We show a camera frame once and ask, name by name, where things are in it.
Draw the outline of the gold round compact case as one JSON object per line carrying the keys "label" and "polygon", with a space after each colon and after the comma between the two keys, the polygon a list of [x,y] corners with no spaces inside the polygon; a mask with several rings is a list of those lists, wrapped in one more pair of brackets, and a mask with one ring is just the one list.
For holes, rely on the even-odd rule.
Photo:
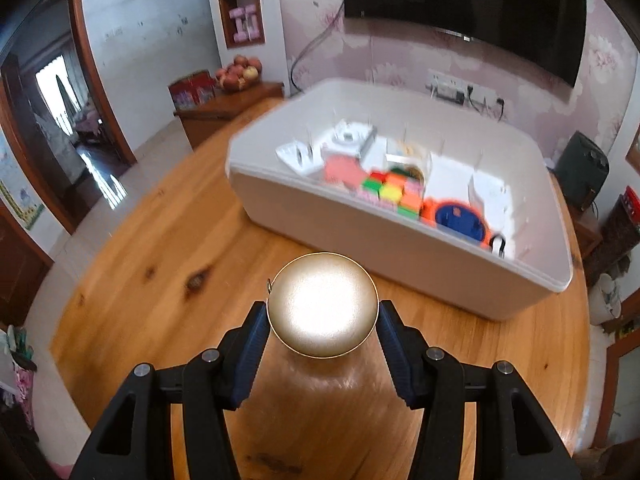
{"label": "gold round compact case", "polygon": [[346,356],[369,338],[378,319],[371,275],[335,252],[295,258],[267,281],[267,292],[274,336],[306,358]]}

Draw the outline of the orange round tape measure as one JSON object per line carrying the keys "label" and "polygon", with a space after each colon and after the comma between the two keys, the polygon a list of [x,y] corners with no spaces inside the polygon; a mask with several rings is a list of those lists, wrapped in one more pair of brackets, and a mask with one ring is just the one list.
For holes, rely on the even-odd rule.
{"label": "orange round tape measure", "polygon": [[476,208],[458,200],[426,198],[422,203],[420,220],[486,248],[500,258],[506,255],[506,238],[500,232],[491,231]]}

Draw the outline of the multicolour Rubik's cube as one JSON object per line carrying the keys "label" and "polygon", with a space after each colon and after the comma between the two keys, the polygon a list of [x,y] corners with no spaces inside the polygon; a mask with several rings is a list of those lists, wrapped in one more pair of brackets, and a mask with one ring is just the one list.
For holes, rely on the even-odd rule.
{"label": "multicolour Rubik's cube", "polygon": [[394,172],[371,171],[356,189],[356,196],[403,217],[419,219],[424,205],[424,185]]}

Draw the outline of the white plastic hook holder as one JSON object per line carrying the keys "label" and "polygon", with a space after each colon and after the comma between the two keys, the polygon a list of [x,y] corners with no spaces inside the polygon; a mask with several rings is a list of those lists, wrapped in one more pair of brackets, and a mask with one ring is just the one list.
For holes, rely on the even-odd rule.
{"label": "white plastic hook holder", "polygon": [[474,172],[468,183],[468,199],[491,231],[502,231],[510,224],[513,200],[503,180],[483,171]]}

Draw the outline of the clear square plastic cup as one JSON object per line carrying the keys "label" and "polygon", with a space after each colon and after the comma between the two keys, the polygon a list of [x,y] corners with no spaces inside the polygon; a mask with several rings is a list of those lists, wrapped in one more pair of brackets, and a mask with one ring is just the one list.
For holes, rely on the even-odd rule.
{"label": "clear square plastic cup", "polygon": [[386,141],[384,168],[424,183],[431,173],[432,155],[424,146],[395,139]]}

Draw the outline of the pink liquid clear bottle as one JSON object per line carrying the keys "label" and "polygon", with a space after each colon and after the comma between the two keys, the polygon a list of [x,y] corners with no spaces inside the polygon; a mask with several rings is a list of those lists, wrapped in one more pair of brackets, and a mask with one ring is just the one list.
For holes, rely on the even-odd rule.
{"label": "pink liquid clear bottle", "polygon": [[331,155],[324,162],[323,180],[329,184],[340,184],[348,190],[356,190],[369,177],[358,159],[345,155]]}

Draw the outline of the white cube power adapter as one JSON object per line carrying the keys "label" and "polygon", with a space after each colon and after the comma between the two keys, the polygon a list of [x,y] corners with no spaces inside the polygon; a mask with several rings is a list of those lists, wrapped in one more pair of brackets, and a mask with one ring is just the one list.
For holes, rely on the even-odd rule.
{"label": "white cube power adapter", "polygon": [[293,141],[276,148],[276,155],[294,174],[309,177],[324,167],[324,160],[319,150],[309,143]]}

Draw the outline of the white toy digital camera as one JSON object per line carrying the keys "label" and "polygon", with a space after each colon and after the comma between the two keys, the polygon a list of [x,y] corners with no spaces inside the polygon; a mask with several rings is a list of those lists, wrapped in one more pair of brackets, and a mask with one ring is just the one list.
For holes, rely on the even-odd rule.
{"label": "white toy digital camera", "polygon": [[378,129],[370,122],[341,120],[322,136],[320,153],[323,156],[342,155],[363,159],[377,134]]}

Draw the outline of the beige angular plastic box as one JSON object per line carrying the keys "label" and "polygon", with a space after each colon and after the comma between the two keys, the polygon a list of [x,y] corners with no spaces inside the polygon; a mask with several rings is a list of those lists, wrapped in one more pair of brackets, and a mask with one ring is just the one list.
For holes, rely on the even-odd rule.
{"label": "beige angular plastic box", "polygon": [[387,139],[385,136],[376,136],[367,153],[360,160],[360,166],[365,172],[380,171],[386,164]]}

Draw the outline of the wooden dining table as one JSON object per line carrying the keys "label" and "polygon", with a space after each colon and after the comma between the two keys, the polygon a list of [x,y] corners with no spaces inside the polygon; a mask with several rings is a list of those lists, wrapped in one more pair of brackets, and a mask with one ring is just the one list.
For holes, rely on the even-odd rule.
{"label": "wooden dining table", "polygon": [[178,165],[93,260],[53,354],[91,432],[75,479],[576,479],[586,352],[375,284],[251,222],[228,144]]}

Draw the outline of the small white waste bucket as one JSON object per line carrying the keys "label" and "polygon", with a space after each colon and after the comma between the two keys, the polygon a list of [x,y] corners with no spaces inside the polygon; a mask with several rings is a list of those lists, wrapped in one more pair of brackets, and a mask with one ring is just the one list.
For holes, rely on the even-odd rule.
{"label": "small white waste bucket", "polygon": [[617,281],[602,273],[589,291],[590,324],[594,326],[617,320],[622,313],[622,300]]}

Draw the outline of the large white plastic bin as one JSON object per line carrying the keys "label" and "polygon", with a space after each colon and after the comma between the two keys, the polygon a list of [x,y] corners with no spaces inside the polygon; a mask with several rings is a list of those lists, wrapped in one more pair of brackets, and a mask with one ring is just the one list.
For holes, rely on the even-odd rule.
{"label": "large white plastic bin", "polygon": [[422,93],[327,80],[237,134],[226,171],[261,226],[485,318],[573,278],[537,144]]}

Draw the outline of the wooden side cabinet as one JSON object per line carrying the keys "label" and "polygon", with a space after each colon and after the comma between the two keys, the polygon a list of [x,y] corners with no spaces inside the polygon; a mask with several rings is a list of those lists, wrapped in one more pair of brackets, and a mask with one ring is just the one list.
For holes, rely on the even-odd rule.
{"label": "wooden side cabinet", "polygon": [[219,93],[192,110],[176,110],[186,138],[195,151],[220,128],[240,116],[250,107],[268,98],[283,98],[282,82],[260,82],[238,93]]}

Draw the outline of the dark tall cylinder red lid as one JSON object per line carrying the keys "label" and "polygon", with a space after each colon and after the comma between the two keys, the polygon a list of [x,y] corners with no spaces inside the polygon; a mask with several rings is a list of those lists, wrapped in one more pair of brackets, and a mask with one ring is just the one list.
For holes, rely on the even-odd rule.
{"label": "dark tall cylinder red lid", "polygon": [[639,196],[631,186],[616,200],[600,234],[600,243],[582,260],[588,288],[639,244]]}

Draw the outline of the black air fryer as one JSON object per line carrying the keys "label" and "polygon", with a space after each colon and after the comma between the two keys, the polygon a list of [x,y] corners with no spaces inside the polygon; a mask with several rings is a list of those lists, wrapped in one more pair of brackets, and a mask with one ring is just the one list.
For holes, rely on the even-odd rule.
{"label": "black air fryer", "polygon": [[579,211],[591,206],[609,171],[604,151],[580,131],[570,137],[553,169],[566,202]]}

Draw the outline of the red gift tin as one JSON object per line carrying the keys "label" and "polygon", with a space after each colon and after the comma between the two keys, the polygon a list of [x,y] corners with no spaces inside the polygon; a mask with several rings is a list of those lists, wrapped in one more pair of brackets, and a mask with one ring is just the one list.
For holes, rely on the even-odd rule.
{"label": "red gift tin", "polygon": [[193,110],[215,97],[215,79],[208,70],[199,70],[168,86],[171,101],[178,112]]}

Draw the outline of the bowl of apples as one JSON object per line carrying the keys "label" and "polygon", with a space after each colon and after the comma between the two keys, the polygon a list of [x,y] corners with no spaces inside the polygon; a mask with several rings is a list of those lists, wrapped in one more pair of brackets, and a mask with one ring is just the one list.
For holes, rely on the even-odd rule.
{"label": "bowl of apples", "polygon": [[262,61],[256,56],[237,55],[227,67],[216,71],[216,87],[226,93],[244,91],[262,80]]}

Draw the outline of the pink dumbbells on shelf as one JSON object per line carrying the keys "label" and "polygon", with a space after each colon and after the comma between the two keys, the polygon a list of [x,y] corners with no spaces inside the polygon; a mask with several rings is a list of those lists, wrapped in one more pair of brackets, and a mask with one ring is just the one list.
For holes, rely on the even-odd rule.
{"label": "pink dumbbells on shelf", "polygon": [[235,44],[262,41],[262,22],[255,3],[231,9],[229,18],[234,26],[232,40]]}

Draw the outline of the white wall power strip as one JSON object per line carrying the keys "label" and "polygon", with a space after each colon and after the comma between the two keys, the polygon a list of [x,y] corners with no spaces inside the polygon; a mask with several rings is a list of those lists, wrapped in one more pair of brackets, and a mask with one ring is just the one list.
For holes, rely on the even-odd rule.
{"label": "white wall power strip", "polygon": [[429,70],[425,88],[436,98],[477,108],[481,112],[502,107],[503,98],[495,90],[464,79]]}

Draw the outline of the black wall television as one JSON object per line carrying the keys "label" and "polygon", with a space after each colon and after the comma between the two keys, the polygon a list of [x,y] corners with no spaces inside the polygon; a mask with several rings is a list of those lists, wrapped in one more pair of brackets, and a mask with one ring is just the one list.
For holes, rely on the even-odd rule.
{"label": "black wall television", "polygon": [[509,51],[575,84],[587,0],[344,0],[349,18],[435,27]]}

